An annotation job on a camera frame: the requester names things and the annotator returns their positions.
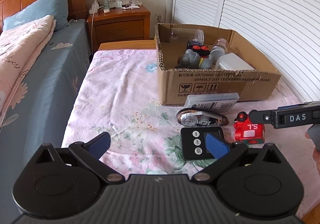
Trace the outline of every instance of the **plastic case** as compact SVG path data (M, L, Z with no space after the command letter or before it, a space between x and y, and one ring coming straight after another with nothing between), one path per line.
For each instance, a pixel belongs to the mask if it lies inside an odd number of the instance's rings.
M184 108L192 107L206 111L228 112L238 100L238 93L189 95Z

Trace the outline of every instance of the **plastic bottle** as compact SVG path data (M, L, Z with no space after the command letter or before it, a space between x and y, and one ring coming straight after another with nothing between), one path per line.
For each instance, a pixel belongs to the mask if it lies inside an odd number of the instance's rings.
M172 43L187 43L187 41L197 41L201 44L204 43L204 34L202 30L189 30L172 28L170 42Z
M229 43L226 39L217 39L211 48L210 55L213 56L213 64L217 63L218 58L228 53Z
M229 53L218 58L215 69L223 70L254 70L247 62L234 53Z
M116 8L122 8L122 0L116 0Z

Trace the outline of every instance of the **clear plastic cup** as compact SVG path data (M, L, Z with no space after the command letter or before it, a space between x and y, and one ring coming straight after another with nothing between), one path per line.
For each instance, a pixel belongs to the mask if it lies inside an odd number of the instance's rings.
M202 30L172 28L170 42L172 43L187 43L187 41L197 41L204 43L204 34Z

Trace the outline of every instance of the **wall outlet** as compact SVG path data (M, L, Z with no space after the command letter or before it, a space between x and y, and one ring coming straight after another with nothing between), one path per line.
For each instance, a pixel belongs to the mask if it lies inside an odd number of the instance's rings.
M155 22L162 22L163 18L162 18L162 14L156 14L155 15Z

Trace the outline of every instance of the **gray toy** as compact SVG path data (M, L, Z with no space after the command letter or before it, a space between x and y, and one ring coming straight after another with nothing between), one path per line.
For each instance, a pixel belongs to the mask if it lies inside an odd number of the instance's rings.
M198 69L200 56L192 49L187 49L185 54L179 58L179 64L175 69Z
M210 53L210 55L206 59L203 59L202 63L199 66L199 69L211 69L214 58L215 56Z

